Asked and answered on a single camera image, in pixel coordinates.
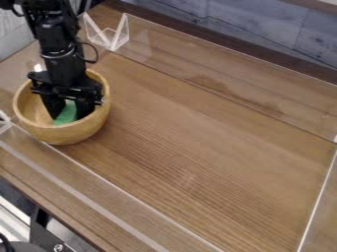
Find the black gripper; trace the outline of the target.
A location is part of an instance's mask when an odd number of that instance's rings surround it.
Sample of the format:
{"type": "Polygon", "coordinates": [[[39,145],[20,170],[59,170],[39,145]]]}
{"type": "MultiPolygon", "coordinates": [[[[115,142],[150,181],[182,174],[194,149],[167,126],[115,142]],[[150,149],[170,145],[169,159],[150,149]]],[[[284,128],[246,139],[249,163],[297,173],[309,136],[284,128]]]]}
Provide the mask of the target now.
{"type": "Polygon", "coordinates": [[[42,59],[46,69],[28,74],[33,82],[32,93],[42,97],[52,119],[58,117],[70,99],[75,101],[76,118],[82,119],[103,104],[103,85],[87,74],[88,60],[82,45],[43,47],[42,59]]]}

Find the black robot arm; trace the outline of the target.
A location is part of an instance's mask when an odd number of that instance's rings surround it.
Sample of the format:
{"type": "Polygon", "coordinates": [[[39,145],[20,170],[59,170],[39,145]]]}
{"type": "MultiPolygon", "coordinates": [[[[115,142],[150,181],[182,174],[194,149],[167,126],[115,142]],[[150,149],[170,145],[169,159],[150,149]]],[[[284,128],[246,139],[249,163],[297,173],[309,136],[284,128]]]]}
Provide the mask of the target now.
{"type": "Polygon", "coordinates": [[[84,42],[79,39],[80,26],[70,0],[0,0],[0,8],[24,17],[33,38],[40,44],[46,69],[28,73],[31,91],[42,97],[48,115],[55,119],[72,100],[76,119],[82,119],[103,104],[103,85],[87,75],[84,42]]]}

